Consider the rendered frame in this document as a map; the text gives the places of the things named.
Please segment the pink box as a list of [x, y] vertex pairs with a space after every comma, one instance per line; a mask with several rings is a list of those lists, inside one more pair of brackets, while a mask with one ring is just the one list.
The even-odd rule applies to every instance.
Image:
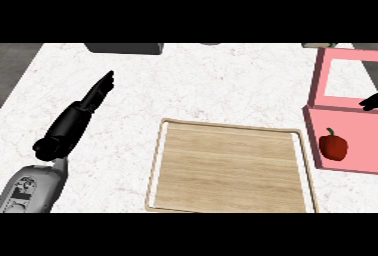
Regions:
[[[377, 50], [320, 48], [308, 104], [303, 107], [315, 166], [318, 169], [378, 174], [378, 110], [365, 111], [361, 98], [326, 95], [331, 61], [378, 62]], [[349, 145], [342, 161], [324, 157], [320, 139], [329, 128]]]

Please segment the dark grey appliance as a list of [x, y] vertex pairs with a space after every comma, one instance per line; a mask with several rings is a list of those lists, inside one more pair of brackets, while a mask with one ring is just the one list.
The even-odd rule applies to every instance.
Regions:
[[142, 54], [160, 55], [163, 53], [163, 43], [86, 43], [86, 47], [94, 53]]

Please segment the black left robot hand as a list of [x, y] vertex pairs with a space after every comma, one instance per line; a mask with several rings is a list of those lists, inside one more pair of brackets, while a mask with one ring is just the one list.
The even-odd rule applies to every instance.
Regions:
[[92, 115], [107, 94], [114, 89], [114, 71], [94, 85], [85, 98], [75, 101], [58, 116], [45, 137], [35, 143], [33, 150], [42, 161], [66, 158], [85, 134]]

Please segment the wooden tray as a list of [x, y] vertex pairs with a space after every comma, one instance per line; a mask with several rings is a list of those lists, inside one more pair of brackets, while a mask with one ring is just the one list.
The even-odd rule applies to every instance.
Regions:
[[163, 119], [145, 208], [317, 213], [302, 131]]

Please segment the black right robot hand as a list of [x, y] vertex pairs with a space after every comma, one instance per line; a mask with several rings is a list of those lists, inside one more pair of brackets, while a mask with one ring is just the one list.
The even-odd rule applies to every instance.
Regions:
[[360, 105], [364, 107], [365, 111], [371, 111], [378, 108], [378, 93], [374, 94], [370, 98], [367, 98]]

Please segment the red bell pepper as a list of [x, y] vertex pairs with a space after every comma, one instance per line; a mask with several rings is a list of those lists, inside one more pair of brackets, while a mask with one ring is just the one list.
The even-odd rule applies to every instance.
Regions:
[[348, 156], [348, 141], [336, 135], [334, 129], [327, 128], [329, 135], [320, 138], [320, 150], [329, 160], [343, 161]]

